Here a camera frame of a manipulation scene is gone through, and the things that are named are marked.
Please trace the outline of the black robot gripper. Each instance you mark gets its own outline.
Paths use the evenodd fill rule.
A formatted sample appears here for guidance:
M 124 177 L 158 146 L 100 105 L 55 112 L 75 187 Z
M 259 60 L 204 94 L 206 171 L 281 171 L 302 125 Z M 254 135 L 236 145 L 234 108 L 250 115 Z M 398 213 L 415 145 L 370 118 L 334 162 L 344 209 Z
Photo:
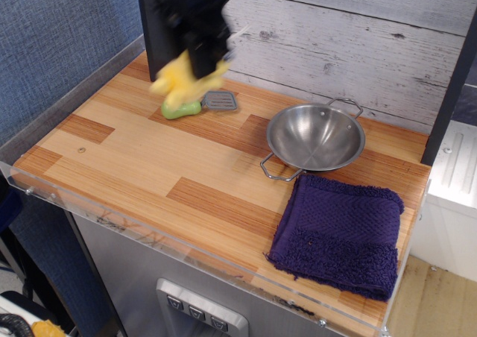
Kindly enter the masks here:
M 188 49 L 192 73 L 205 78 L 216 70 L 215 56 L 229 52 L 230 29 L 222 10 L 229 0 L 152 0 L 174 41 Z

